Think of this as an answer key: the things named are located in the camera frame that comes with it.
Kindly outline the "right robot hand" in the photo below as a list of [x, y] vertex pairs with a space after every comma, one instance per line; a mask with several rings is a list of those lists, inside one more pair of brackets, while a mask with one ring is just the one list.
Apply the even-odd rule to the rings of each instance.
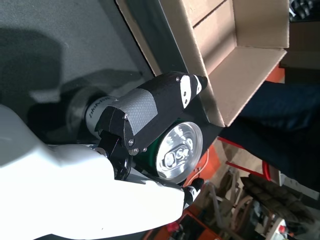
[[201, 158], [203, 135], [177, 120], [207, 85], [205, 76], [172, 71], [96, 99], [84, 119], [98, 144], [45, 144], [2, 105], [1, 239], [99, 240], [178, 220], [204, 180], [180, 186]]

